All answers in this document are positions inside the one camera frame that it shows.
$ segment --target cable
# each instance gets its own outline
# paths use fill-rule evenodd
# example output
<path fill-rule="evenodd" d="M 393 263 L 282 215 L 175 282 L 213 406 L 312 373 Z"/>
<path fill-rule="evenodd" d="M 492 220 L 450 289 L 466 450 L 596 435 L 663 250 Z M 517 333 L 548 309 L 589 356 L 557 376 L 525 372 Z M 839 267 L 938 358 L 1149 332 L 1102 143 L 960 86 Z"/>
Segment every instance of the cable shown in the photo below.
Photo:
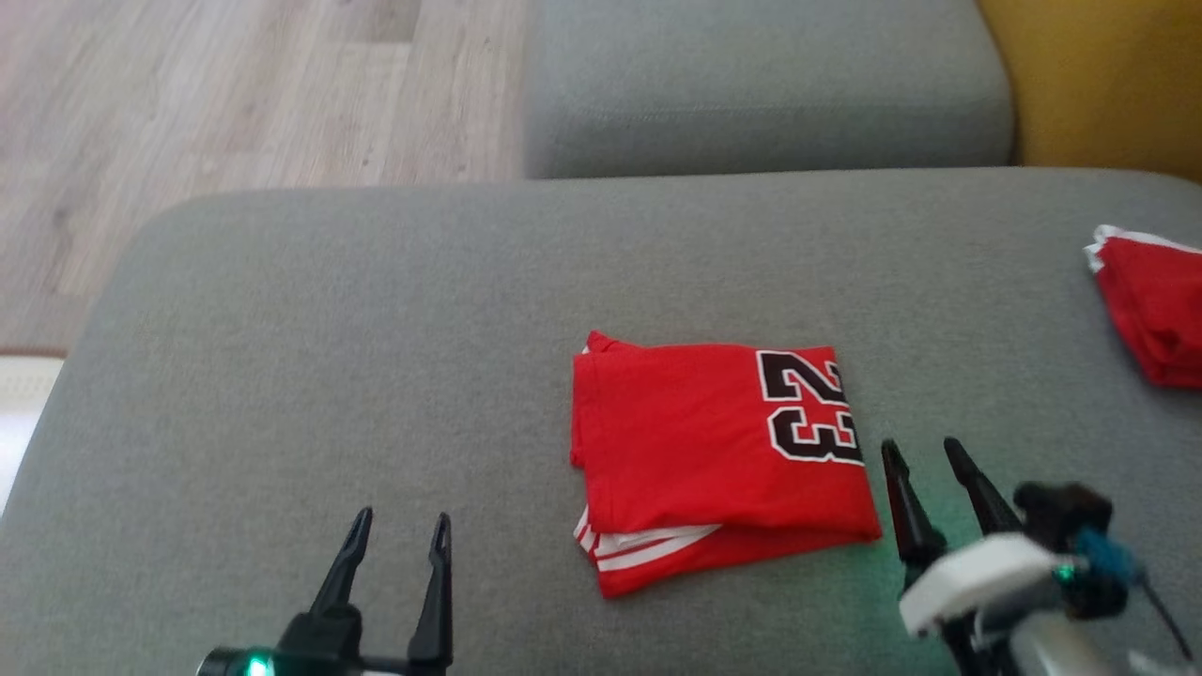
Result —
<path fill-rule="evenodd" d="M 1182 634 L 1180 627 L 1177 625 L 1177 622 L 1173 619 L 1173 616 L 1168 613 L 1168 609 L 1165 607 L 1165 603 L 1160 600 L 1159 595 L 1156 595 L 1156 592 L 1152 588 L 1152 582 L 1149 582 L 1147 577 L 1143 580 L 1142 587 L 1143 587 L 1143 593 L 1147 594 L 1148 600 L 1152 601 L 1152 607 L 1156 609 L 1156 612 L 1160 615 L 1160 618 L 1165 622 L 1165 625 L 1168 627 L 1168 630 L 1173 634 L 1173 639 L 1177 641 L 1177 647 L 1182 651 L 1182 657 L 1184 657 L 1186 662 L 1192 664 L 1194 651 L 1190 650 L 1190 645 L 1185 641 L 1185 635 Z"/>

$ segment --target gray couch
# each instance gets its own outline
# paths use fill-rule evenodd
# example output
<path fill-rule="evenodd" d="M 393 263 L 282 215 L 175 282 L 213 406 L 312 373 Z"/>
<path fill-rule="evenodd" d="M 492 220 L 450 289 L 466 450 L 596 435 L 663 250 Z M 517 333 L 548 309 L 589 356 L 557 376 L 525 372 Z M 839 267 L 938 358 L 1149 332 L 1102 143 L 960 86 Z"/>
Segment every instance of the gray couch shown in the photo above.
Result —
<path fill-rule="evenodd" d="M 974 0 L 535 0 L 534 178 L 1004 165 Z"/>
<path fill-rule="evenodd" d="M 1180 180 L 1023 168 L 191 202 L 117 271 L 0 520 L 0 674 L 189 674 L 272 644 L 364 504 L 371 653 L 401 652 L 446 510 L 458 674 L 952 671 L 902 629 L 887 516 L 871 546 L 603 601 L 570 535 L 590 328 L 835 345 L 880 510 L 886 437 L 956 544 L 976 529 L 945 434 L 1001 487 L 1088 482 L 1197 636 L 1202 398 L 1141 378 L 1081 247 L 1200 220 Z M 1171 654 L 1139 603 L 1093 630 Z"/>

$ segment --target folded red jersey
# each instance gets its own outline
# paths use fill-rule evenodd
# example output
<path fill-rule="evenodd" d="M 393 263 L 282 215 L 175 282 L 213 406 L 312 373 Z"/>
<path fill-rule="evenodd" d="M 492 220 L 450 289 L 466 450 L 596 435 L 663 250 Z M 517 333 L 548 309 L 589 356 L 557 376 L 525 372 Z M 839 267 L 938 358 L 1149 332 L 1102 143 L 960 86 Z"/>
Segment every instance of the folded red jersey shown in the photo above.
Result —
<path fill-rule="evenodd" d="M 1202 387 L 1202 250 L 1111 225 L 1094 238 L 1090 268 L 1148 380 Z"/>
<path fill-rule="evenodd" d="M 834 351 L 639 348 L 575 362 L 576 529 L 613 597 L 655 580 L 880 538 Z"/>

